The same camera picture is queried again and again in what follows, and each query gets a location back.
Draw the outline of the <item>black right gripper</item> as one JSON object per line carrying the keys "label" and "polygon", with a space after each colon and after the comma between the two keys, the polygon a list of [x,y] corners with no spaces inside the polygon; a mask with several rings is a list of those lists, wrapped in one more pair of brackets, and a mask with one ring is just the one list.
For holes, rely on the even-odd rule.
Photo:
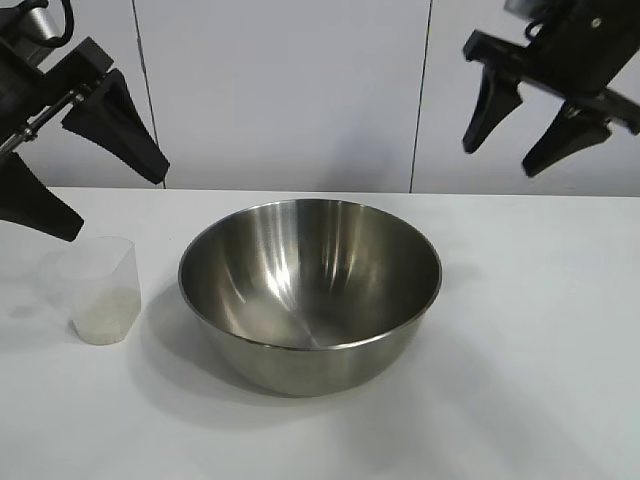
{"label": "black right gripper", "polygon": [[604,143],[608,121],[639,128],[639,106],[610,89],[639,51],[636,1],[508,1],[510,14],[527,23],[521,45],[474,30],[463,46],[468,62],[482,64],[476,106],[464,133],[467,154],[522,103],[527,83],[566,102],[522,161],[535,177],[562,159]]}

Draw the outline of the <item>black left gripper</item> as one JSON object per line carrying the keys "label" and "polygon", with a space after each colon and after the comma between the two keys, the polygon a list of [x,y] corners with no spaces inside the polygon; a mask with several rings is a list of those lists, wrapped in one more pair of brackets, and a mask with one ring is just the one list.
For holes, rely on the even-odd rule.
{"label": "black left gripper", "polygon": [[[118,69],[107,73],[112,64],[88,37],[43,72],[3,41],[1,152],[33,140],[60,110],[80,102],[62,119],[65,130],[109,151],[152,184],[162,183],[170,163],[142,122],[124,75]],[[68,242],[84,225],[15,152],[1,157],[1,220]]]}

